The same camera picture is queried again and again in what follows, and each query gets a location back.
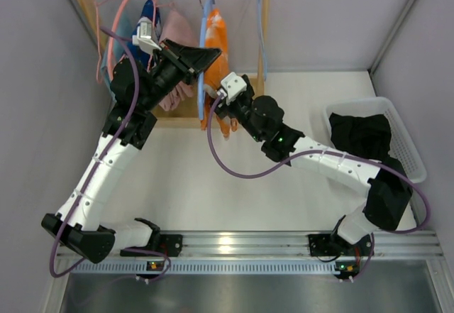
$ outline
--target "floor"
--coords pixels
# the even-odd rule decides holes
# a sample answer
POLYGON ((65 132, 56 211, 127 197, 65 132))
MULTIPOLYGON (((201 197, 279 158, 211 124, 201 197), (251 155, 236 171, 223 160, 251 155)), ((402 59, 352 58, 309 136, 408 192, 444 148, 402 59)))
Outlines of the floor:
MULTIPOLYGON (((284 109, 284 122, 329 144, 323 120, 327 104, 373 97, 367 72, 270 73, 266 92, 284 109)), ((214 132, 220 158, 246 174, 274 165, 244 130, 224 141, 214 132)), ((104 226, 136 217, 163 230, 315 231, 331 230, 364 199, 308 170, 283 167, 257 180, 226 174, 210 154, 206 133, 197 129, 155 129, 113 191, 104 226)), ((407 210, 400 229, 415 226, 407 210)))
POLYGON ((106 285, 117 278, 71 275, 60 313, 441 312, 423 261, 372 262, 353 284, 308 275, 174 275, 148 286, 134 279, 106 285))

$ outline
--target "orange garment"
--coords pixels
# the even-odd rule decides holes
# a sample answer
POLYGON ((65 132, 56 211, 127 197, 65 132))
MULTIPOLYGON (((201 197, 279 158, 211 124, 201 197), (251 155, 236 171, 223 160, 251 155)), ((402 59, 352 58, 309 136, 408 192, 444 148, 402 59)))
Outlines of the orange garment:
MULTIPOLYGON (((201 129, 206 130, 208 125, 208 115, 211 108, 211 98, 216 98, 216 91, 221 86, 221 80, 230 73, 228 68, 228 38, 226 22, 222 19, 219 9, 214 9, 206 20, 205 47, 220 48, 221 56, 210 66, 204 74, 205 105, 204 120, 200 122, 201 129)), ((238 128, 236 119, 220 119, 217 115, 216 120, 221 127, 221 132, 225 139, 230 136, 230 130, 235 132, 238 128)))

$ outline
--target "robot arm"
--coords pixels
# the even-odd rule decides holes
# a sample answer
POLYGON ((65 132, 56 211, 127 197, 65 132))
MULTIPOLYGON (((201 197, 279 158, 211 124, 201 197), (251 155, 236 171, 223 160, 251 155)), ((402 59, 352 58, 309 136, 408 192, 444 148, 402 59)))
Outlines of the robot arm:
POLYGON ((135 62, 140 80, 139 96, 130 121, 113 141, 131 107, 136 86, 131 63, 125 59, 113 70, 111 90, 116 96, 116 104, 104 124, 87 170, 65 204, 55 214, 46 214, 41 222, 54 237, 64 226, 60 243, 93 263, 101 262, 111 251, 127 247, 150 246, 156 249, 160 235, 156 225, 136 219, 108 229, 100 224, 101 213, 123 171, 139 154, 157 121, 150 110, 180 81, 191 84, 221 54, 219 49, 191 48, 171 40, 164 40, 157 46, 151 41, 149 30, 139 28, 134 41, 150 53, 157 50, 157 65, 148 72, 139 62, 135 62), (107 145, 110 148, 100 159, 107 145))
MULTIPOLYGON (((288 127, 283 123, 284 111, 272 97, 253 99, 254 91, 245 75, 230 73, 222 81, 218 95, 223 99, 215 112, 221 118, 237 118, 256 141, 264 142, 262 152, 269 159, 278 163, 302 151, 314 150, 314 154, 300 156, 288 165, 319 172, 366 198, 364 204, 336 225, 329 242, 338 247, 334 249, 349 248, 377 229, 396 230, 412 195, 411 188, 398 177, 375 165, 348 159, 346 153, 288 127)), ((398 160, 388 158, 383 163, 405 175, 398 160)))

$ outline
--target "gray floor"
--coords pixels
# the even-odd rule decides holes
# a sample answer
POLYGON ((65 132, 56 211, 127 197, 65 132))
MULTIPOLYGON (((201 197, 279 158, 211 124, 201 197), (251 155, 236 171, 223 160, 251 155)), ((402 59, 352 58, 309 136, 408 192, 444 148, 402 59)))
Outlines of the gray floor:
POLYGON ((119 276, 71 275, 61 313, 440 312, 422 261, 372 262, 353 284, 301 275, 172 275, 148 286, 126 278, 106 287, 119 276))

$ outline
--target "clothing rack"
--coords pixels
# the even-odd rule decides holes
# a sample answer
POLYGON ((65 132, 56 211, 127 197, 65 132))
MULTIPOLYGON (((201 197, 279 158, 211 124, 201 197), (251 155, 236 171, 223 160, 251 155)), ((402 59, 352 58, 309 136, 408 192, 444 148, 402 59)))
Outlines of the clothing rack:
MULTIPOLYGON (((75 0, 80 7, 83 16, 87 20, 88 29, 92 33, 96 33, 96 8, 92 0, 75 0)), ((270 0, 262 0, 262 29, 264 40, 267 37, 268 25, 268 9, 270 7, 270 0)), ((104 51, 106 48, 107 37, 102 35, 101 49, 104 51)), ((263 61, 262 52, 259 47, 258 54, 258 73, 257 76, 250 76, 251 84, 257 96, 265 93, 265 80, 263 77, 263 61)), ((197 111, 196 97, 182 101, 174 111, 163 111, 161 108, 156 108, 153 113, 158 118, 157 127, 172 127, 172 128, 199 128, 200 121, 197 111)))

